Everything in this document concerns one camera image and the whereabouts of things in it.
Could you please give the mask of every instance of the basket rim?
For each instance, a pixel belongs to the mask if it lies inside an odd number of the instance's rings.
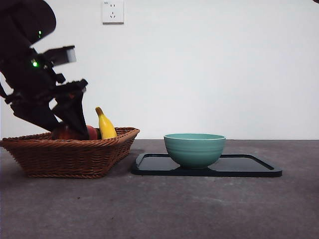
[[[23,143],[52,143],[52,144],[74,144],[74,145],[91,145],[96,143],[114,143],[114,142],[124,142],[126,139],[132,137],[132,135],[137,135],[140,130],[134,127],[115,127],[115,129],[127,129],[128,132],[124,134],[117,135],[116,137],[108,138],[108,139],[95,139],[95,140],[77,140],[77,139],[24,139],[25,137],[37,137],[37,136],[45,136],[50,135],[51,132],[44,132],[39,134],[31,134],[19,137],[8,137],[3,138],[0,141],[0,144],[11,143],[11,142],[23,142]]]

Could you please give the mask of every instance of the green led light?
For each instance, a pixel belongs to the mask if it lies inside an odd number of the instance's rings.
[[[32,66],[34,66],[34,67],[40,66],[40,64],[35,59],[31,60],[31,63],[32,63]]]

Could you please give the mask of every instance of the wicker basket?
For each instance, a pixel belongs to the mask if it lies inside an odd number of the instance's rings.
[[[4,147],[28,177],[101,178],[126,157],[140,132],[115,128],[118,136],[103,140],[52,140],[51,133],[4,138]]]

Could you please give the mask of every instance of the white wall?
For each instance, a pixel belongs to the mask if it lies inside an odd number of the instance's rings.
[[[101,23],[101,0],[47,2],[57,28],[34,47],[76,46],[77,62],[55,71],[89,82],[87,124],[100,106],[138,138],[319,139],[312,0],[126,0],[124,25]],[[2,137],[44,131],[1,104]]]

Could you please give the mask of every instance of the black tray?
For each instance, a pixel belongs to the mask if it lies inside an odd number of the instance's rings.
[[[137,175],[206,176],[206,177],[280,177],[282,169],[249,154],[222,154],[205,169],[186,169],[168,154],[142,153],[132,164]]]

